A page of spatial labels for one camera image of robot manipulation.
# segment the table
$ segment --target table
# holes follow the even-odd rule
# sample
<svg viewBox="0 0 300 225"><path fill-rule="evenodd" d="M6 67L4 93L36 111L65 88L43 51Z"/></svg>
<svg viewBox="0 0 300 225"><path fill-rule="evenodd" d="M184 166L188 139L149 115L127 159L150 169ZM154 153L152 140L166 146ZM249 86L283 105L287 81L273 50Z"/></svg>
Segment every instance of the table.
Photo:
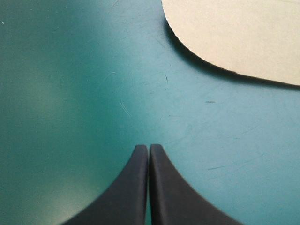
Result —
<svg viewBox="0 0 300 225"><path fill-rule="evenodd" d="M299 112L299 88L195 57L159 0L1 1L0 224L62 223L140 143L235 219L297 224Z"/></svg>

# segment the black plastic tip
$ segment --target black plastic tip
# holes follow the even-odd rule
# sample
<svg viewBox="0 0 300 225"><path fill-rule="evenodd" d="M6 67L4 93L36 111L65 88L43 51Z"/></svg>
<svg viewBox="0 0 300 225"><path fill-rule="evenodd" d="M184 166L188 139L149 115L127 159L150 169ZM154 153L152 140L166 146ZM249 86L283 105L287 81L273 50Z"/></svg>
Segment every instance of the black plastic tip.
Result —
<svg viewBox="0 0 300 225"><path fill-rule="evenodd" d="M148 150L137 145L111 186L64 225L143 225L147 199Z"/></svg>
<svg viewBox="0 0 300 225"><path fill-rule="evenodd" d="M198 195L159 144L150 147L149 183L153 225L241 224Z"/></svg>

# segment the teal surface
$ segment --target teal surface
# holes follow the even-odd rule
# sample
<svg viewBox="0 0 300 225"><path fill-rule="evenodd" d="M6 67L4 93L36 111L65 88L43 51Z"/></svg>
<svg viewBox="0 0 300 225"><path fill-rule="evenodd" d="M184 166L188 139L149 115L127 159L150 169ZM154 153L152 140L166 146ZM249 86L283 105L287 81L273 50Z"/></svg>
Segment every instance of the teal surface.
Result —
<svg viewBox="0 0 300 225"><path fill-rule="evenodd" d="M160 0L2 0L0 224L65 221L138 143L241 222L299 224L299 112L299 88L189 53Z"/></svg>

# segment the cardboard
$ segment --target cardboard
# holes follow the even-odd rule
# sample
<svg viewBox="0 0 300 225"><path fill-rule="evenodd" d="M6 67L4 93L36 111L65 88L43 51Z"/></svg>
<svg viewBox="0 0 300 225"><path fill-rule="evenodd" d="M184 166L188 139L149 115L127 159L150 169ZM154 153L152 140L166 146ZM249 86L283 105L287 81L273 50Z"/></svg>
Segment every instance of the cardboard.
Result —
<svg viewBox="0 0 300 225"><path fill-rule="evenodd" d="M300 0L162 0L178 39L203 60L300 85Z"/></svg>

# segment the black plastic piece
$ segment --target black plastic piece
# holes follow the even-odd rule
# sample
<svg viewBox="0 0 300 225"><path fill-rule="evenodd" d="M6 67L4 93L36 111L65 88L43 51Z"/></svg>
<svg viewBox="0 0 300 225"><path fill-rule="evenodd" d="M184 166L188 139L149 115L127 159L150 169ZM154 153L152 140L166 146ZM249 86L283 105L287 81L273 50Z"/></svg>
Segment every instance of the black plastic piece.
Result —
<svg viewBox="0 0 300 225"><path fill-rule="evenodd" d="M150 147L149 183L153 225L241 225L197 194L158 144Z"/></svg>
<svg viewBox="0 0 300 225"><path fill-rule="evenodd" d="M111 186L64 225L143 225L146 210L148 150L137 145Z"/></svg>

